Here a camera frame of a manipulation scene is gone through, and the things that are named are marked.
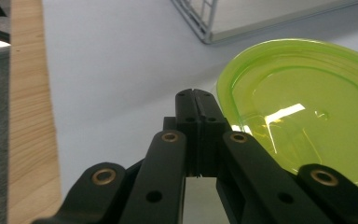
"translucent plastic container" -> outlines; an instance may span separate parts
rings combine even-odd
[[[233,130],[283,169],[320,163],[358,185],[358,52],[306,39],[261,43],[227,65],[217,95]]]

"wooden surface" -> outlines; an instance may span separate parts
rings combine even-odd
[[[12,0],[8,222],[30,223],[61,204],[41,0]]]

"green lid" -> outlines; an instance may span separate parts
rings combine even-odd
[[[280,166],[330,166],[358,185],[358,52],[306,39],[255,45],[225,68],[217,95],[233,130]]]

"white table surface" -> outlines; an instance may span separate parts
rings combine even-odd
[[[199,42],[169,0],[43,0],[62,195],[84,170],[141,160],[177,92],[212,91],[225,65],[270,39],[301,37],[358,51],[358,5],[218,45]],[[225,223],[212,180],[187,183],[185,223]]]

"green plastic container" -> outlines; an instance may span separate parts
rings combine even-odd
[[[233,130],[280,166],[330,166],[358,185],[358,52],[306,39],[255,45],[225,68],[217,95]]]

